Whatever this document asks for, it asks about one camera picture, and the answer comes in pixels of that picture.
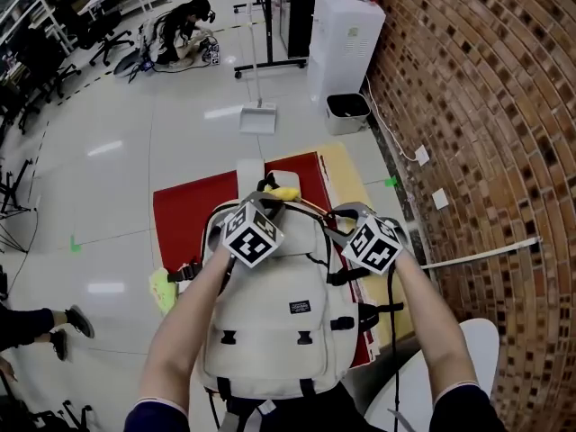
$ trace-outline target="electrical outlet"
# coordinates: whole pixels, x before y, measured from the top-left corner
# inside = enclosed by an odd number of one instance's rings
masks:
[[[432,199],[437,210],[442,210],[445,206],[448,206],[448,198],[444,189],[438,189],[432,193]]]
[[[424,165],[430,160],[430,156],[426,152],[426,148],[424,146],[420,146],[416,149],[416,160],[418,163],[420,163],[420,166]]]

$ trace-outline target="curved brick wall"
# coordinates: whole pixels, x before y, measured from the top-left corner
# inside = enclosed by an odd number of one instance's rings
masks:
[[[459,319],[498,325],[492,398],[508,430],[576,429],[576,0],[379,0],[376,98],[404,148],[435,261],[540,235],[437,273]],[[444,187],[449,207],[431,194]]]

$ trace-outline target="dustpan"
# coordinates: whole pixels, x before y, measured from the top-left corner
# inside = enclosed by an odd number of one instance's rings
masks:
[[[250,22],[250,38],[252,40],[252,65],[254,66],[254,79],[258,100],[242,107],[240,112],[240,132],[252,134],[274,134],[276,129],[276,104],[264,103],[258,79],[258,66],[256,63],[256,42],[254,41],[254,28],[252,23],[252,4],[247,4],[246,13]]]

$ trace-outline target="red board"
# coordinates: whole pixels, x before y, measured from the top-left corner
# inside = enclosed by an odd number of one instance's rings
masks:
[[[321,164],[323,162],[316,152],[311,152],[266,163],[265,172],[275,169],[298,174],[302,197],[328,211],[331,207],[320,171]],[[183,263],[200,261],[202,235],[208,216],[218,205],[236,198],[236,171],[154,192],[154,218],[164,268],[175,272]],[[353,366],[369,361],[364,335],[359,335]]]

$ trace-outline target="person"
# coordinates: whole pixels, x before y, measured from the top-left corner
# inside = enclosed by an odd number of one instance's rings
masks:
[[[228,250],[219,245],[160,325],[141,376],[141,400],[127,417],[125,432],[189,430],[190,377],[229,258]],[[478,386],[454,314],[406,250],[396,259],[396,270],[428,367],[435,403],[430,430],[504,431],[488,396]],[[331,391],[275,401],[274,405],[276,408],[263,418],[261,430],[379,430],[366,423],[341,383]]]
[[[78,306],[68,310],[10,310],[0,304],[0,353],[10,347],[28,346],[32,343],[51,343],[58,358],[68,356],[67,333],[56,327],[69,324],[87,338],[95,336],[94,328]],[[0,370],[11,381],[15,380],[14,369],[0,356]]]
[[[199,20],[207,21],[211,14],[208,0],[192,0],[177,6],[166,16],[161,16],[155,22],[155,32],[159,34],[158,45],[153,59],[156,64],[167,65],[171,68],[187,68],[194,63],[198,51],[198,42],[212,31],[200,27]],[[192,32],[200,33],[192,37]]]

